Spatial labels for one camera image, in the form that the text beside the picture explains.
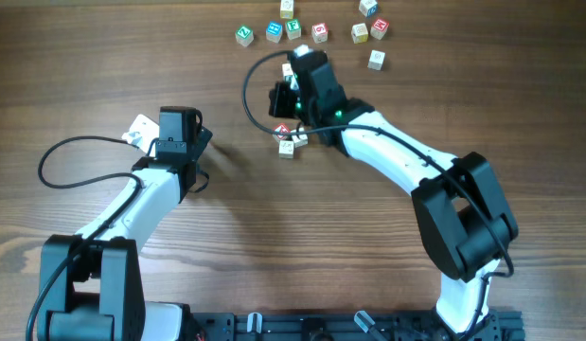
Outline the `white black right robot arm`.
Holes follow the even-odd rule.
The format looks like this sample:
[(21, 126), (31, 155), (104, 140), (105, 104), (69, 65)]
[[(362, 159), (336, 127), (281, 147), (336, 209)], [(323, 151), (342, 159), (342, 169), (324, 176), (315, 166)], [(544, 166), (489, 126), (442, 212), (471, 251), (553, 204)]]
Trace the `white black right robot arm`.
[(301, 45), (270, 92), (273, 117), (297, 118), (320, 142), (373, 167), (410, 195), (421, 242), (442, 274), (438, 317), (462, 340), (485, 320), (489, 285), (519, 228), (488, 160), (432, 149), (346, 96), (327, 54)]

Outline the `plain white wooden block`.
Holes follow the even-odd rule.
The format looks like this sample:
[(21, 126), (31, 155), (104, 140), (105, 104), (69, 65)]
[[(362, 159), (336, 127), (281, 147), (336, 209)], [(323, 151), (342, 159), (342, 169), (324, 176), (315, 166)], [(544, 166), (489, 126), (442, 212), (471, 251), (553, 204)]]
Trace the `plain white wooden block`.
[(303, 128), (293, 130), (292, 141), (296, 149), (308, 144), (308, 136), (304, 132), (305, 130)]

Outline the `plain beige picture block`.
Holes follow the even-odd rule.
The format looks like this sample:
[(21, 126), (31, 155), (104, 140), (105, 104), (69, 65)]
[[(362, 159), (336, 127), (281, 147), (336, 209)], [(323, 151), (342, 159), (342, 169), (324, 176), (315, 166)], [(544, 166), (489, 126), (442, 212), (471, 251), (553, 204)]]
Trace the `plain beige picture block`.
[(294, 142), (291, 140), (281, 140), (278, 145), (278, 156), (283, 159), (293, 159)]

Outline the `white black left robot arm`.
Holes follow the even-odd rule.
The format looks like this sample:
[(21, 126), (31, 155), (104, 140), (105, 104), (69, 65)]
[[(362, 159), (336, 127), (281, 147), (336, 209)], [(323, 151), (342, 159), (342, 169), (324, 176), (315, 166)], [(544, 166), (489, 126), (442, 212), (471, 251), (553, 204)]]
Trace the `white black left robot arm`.
[(201, 191), (198, 160), (211, 137), (199, 110), (161, 107), (127, 187), (97, 220), (44, 243), (27, 340), (204, 339), (188, 305), (144, 298), (138, 256), (163, 218)]

